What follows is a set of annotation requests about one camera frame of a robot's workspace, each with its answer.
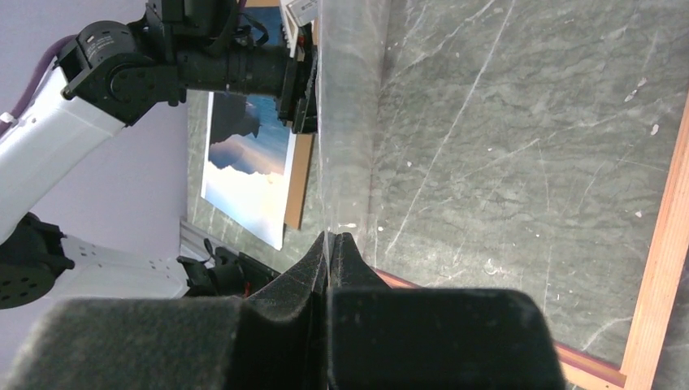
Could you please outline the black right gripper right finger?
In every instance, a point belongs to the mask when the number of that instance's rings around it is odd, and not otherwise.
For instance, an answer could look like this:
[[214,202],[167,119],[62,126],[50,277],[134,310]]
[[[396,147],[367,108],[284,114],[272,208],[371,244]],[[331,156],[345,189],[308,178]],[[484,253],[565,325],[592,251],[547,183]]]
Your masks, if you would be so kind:
[[540,309],[503,288],[393,288],[352,235],[327,239],[333,389],[563,389]]

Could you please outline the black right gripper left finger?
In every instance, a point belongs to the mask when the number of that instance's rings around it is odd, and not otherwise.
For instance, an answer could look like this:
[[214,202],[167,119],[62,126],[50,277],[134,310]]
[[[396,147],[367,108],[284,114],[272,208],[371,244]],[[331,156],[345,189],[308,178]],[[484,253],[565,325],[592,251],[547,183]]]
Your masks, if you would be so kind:
[[59,232],[1,246],[1,306],[52,308],[9,389],[325,388],[324,239],[249,297],[186,297],[175,260],[140,259]]

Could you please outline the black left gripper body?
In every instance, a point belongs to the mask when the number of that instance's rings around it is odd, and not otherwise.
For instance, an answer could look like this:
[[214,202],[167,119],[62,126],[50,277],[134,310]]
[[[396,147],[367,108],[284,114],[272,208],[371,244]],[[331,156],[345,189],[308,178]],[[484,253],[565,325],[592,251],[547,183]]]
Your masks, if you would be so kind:
[[276,100],[278,119],[294,134],[318,131],[316,79],[318,48],[312,37],[297,38],[297,57],[287,62],[283,89]]

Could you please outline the sea and cloud photo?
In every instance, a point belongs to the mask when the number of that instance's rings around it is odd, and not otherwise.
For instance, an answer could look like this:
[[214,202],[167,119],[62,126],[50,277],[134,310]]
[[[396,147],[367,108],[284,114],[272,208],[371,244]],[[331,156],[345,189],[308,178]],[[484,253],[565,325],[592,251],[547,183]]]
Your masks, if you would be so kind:
[[296,137],[273,97],[210,93],[207,101],[201,197],[280,250]]

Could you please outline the clear acrylic sheet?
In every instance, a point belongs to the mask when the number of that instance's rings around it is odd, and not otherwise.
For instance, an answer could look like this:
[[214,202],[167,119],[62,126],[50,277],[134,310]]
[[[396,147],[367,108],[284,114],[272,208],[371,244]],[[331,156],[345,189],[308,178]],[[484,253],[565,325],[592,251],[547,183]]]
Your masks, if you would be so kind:
[[318,5],[318,156],[328,232],[353,236],[361,252],[370,231],[371,176],[389,1]]

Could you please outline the pink wooden picture frame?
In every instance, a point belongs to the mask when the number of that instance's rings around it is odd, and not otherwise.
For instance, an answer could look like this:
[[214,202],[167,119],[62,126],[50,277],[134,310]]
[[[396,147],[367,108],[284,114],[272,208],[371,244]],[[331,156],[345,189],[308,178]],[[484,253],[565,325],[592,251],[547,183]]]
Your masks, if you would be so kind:
[[649,389],[687,246],[683,100],[589,89],[383,93],[370,256],[394,284],[507,288],[569,389]]

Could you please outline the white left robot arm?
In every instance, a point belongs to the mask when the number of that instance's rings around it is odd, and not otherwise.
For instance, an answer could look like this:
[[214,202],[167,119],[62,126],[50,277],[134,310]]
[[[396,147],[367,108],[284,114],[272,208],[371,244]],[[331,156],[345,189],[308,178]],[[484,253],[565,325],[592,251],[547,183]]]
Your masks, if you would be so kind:
[[64,234],[34,205],[104,141],[190,90],[263,95],[292,132],[317,129],[316,1],[281,1],[275,44],[243,1],[148,1],[56,41],[1,116],[1,307],[71,297],[248,296],[276,272],[207,244],[213,267],[142,260]]

